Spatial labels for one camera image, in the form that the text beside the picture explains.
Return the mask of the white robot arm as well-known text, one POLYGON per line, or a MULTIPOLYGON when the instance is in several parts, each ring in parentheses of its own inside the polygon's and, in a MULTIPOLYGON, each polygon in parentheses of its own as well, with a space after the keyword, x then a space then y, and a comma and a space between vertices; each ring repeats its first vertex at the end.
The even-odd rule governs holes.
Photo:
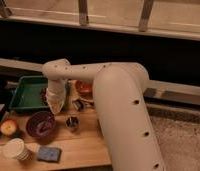
POLYGON ((64 81, 93 84, 92 94, 114 171, 167 171, 143 98, 147 70, 135 62, 72 65, 66 59, 47 62, 46 98, 52 113, 64 103, 64 81))

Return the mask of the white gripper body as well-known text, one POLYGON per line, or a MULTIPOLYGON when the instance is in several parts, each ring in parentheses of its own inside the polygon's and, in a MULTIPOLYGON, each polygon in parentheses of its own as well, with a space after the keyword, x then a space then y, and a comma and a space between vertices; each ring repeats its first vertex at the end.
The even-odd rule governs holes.
POLYGON ((49 89, 46 89, 46 101, 53 114, 61 112, 65 105, 65 99, 65 92, 53 93, 49 89))

